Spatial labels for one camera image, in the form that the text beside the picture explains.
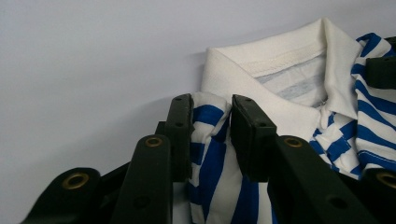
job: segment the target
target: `shirt collar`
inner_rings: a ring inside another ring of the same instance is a hole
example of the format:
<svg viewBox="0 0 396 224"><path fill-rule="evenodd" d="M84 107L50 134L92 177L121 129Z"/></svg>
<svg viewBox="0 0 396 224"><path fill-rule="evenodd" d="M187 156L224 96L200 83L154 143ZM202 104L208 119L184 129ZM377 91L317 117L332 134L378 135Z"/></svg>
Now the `shirt collar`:
<svg viewBox="0 0 396 224"><path fill-rule="evenodd" d="M327 51L325 89L328 101L321 111L280 98L256 79L258 71L274 73L306 62ZM361 45L321 19L300 29L263 40L207 51L202 91L231 102L233 94L252 98L273 120L278 134L309 140L319 123L327 124L329 111L355 119L356 96L350 70Z"/></svg>

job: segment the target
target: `folded fabric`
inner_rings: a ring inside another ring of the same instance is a hole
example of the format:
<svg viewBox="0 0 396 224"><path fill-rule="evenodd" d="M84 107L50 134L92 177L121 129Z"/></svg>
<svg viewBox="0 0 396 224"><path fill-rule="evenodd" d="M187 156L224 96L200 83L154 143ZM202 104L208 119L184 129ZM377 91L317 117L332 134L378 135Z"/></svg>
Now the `folded fabric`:
<svg viewBox="0 0 396 224"><path fill-rule="evenodd" d="M252 43L209 49L202 91L213 94L193 95L192 221L276 221L266 184L250 183L240 173L228 133L233 94L254 99L279 135L309 141L342 174L359 178L372 167L396 171L396 92L364 81L367 57L391 55L396 54L390 44L377 35L356 41L327 19Z"/></svg>

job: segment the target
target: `white backdrop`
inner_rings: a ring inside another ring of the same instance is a hole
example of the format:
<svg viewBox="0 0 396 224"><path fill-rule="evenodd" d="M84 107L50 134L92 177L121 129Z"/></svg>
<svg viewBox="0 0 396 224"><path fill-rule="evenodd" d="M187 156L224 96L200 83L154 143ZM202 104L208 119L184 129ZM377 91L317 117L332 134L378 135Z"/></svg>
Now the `white backdrop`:
<svg viewBox="0 0 396 224"><path fill-rule="evenodd" d="M132 158L170 100L199 90L205 49L328 17L396 35L394 0L0 0L0 223L21 222L58 174ZM176 187L174 223L189 222Z"/></svg>

